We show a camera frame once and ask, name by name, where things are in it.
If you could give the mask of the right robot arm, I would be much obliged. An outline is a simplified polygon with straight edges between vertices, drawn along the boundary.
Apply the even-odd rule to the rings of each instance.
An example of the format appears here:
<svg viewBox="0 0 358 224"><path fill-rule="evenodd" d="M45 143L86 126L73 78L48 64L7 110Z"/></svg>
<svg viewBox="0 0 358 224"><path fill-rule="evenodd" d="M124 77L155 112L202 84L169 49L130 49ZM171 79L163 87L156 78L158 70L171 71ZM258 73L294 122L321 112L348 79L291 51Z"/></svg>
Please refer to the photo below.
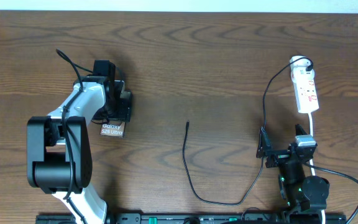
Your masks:
<svg viewBox="0 0 358 224"><path fill-rule="evenodd" d="M265 159L267 168L279 169L279 186L288 209L281 213L285 223L321 223L327 207L329 182L317 175L305 175L303 164L313 158L317 143L297 124L295 141L287 149L274 150L265 128L259 131L256 157Z"/></svg>

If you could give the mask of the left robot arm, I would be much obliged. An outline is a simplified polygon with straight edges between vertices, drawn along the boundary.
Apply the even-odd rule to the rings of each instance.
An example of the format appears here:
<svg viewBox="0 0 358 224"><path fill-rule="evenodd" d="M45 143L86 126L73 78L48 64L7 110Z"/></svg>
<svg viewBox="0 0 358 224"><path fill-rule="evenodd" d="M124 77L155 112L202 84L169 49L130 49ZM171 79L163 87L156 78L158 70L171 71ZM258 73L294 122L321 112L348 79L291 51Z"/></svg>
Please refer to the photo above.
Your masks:
<svg viewBox="0 0 358 224"><path fill-rule="evenodd" d="M91 184L88 125L110 101L129 111L131 92L123 80L87 76L46 116L27 123L27 180L34 188L59 199L70 214L37 215L36 223L115 223L108 204Z"/></svg>

